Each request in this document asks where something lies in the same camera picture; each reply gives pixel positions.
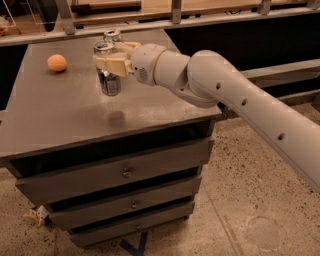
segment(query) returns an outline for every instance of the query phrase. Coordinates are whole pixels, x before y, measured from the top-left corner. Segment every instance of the can lid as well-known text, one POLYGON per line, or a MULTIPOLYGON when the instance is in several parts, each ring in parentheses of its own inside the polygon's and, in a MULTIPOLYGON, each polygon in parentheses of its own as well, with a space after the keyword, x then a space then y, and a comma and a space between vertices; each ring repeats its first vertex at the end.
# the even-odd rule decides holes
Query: can lid
POLYGON ((104 36, 105 37, 113 37, 113 36, 119 36, 120 35, 120 30, 118 29, 107 29, 106 31, 104 31, 104 36))
POLYGON ((106 41, 98 41, 94 44, 94 52, 107 53, 112 52, 114 44, 106 41))

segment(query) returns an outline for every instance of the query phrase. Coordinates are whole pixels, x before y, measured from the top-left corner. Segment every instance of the orange ball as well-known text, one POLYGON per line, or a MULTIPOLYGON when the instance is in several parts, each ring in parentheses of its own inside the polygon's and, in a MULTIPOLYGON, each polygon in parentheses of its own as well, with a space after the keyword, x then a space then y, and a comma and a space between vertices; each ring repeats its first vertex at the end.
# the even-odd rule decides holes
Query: orange ball
POLYGON ((48 67, 52 71, 60 72, 67 68, 67 61, 62 55, 54 54, 48 58, 48 67))

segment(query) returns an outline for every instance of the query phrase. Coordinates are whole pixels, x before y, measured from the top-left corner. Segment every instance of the drawer front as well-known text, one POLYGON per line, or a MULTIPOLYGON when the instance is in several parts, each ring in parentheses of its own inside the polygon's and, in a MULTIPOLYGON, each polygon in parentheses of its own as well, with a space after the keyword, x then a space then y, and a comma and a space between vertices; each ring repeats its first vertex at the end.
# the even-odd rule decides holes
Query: drawer front
POLYGON ((193 212, 194 202, 189 202, 147 217, 138 218, 106 228, 72 234, 71 241, 79 247, 85 247, 126 234, 141 231, 155 225, 188 216, 193 212))
POLYGON ((192 196, 199 191, 201 176, 184 179, 176 184, 164 184, 148 192, 141 190, 133 196, 95 202, 74 209, 50 214, 50 219, 62 230, 69 230, 118 215, 139 211, 175 199, 192 196))
POLYGON ((58 170, 17 180, 16 186, 33 204, 45 205, 204 165, 209 161, 212 146, 208 142, 201 139, 111 163, 58 170))

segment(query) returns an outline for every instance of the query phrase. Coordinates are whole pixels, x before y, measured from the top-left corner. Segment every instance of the drawer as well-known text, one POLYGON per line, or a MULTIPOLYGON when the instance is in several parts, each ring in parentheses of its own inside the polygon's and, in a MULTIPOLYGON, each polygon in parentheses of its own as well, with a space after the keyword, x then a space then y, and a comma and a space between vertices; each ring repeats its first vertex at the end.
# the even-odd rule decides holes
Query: drawer
POLYGON ((20 179, 16 186, 33 204, 45 205, 204 165, 209 161, 211 147, 209 139, 180 143, 139 156, 135 154, 20 179))
POLYGON ((193 212, 193 208, 194 202, 184 203, 170 209, 155 212, 154 214, 132 219, 124 223, 72 234, 70 238, 77 246, 85 247, 188 216, 193 212))
POLYGON ((128 214, 154 205, 192 196, 199 191, 201 176, 182 179, 180 182, 141 189, 133 195, 112 197, 50 214, 50 219, 62 230, 128 214))
POLYGON ((134 132, 132 130, 132 133, 119 131, 120 133, 116 133, 115 136, 106 130, 105 132, 109 135, 101 138, 80 139, 79 144, 67 143, 57 147, 51 145, 48 150, 18 153, 14 157, 1 160, 17 179, 33 177, 87 163, 106 161, 137 152, 152 151, 161 147, 207 138, 213 129, 213 117, 181 120, 175 124, 146 127, 146 129, 138 129, 134 132))

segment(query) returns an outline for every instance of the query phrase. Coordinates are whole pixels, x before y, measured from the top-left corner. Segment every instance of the metal railing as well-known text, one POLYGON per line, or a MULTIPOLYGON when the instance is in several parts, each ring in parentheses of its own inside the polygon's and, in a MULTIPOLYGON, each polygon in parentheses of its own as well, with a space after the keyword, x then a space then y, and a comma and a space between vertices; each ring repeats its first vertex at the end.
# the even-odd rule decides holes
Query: metal railing
MULTIPOLYGON (((68 6, 67 0, 55 0, 61 17, 63 31, 47 32, 38 34, 26 34, 19 36, 8 36, 0 38, 0 47, 18 44, 30 44, 40 42, 59 41, 65 39, 74 39, 90 36, 102 35, 106 26, 113 26, 112 24, 105 24, 100 27, 90 27, 83 29, 76 29, 72 21, 72 15, 68 6)), ((171 19, 160 20, 156 22, 144 22, 138 24, 122 24, 116 25, 117 29, 122 32, 139 31, 148 29, 173 29, 182 27, 194 27, 203 25, 213 25, 228 22, 240 22, 246 20, 262 20, 280 17, 289 17, 297 15, 306 15, 320 13, 320 0, 310 0, 306 7, 287 8, 280 10, 271 10, 271 0, 262 0, 256 12, 238 13, 234 15, 204 15, 200 18, 181 19, 182 0, 172 0, 171 5, 171 19)))

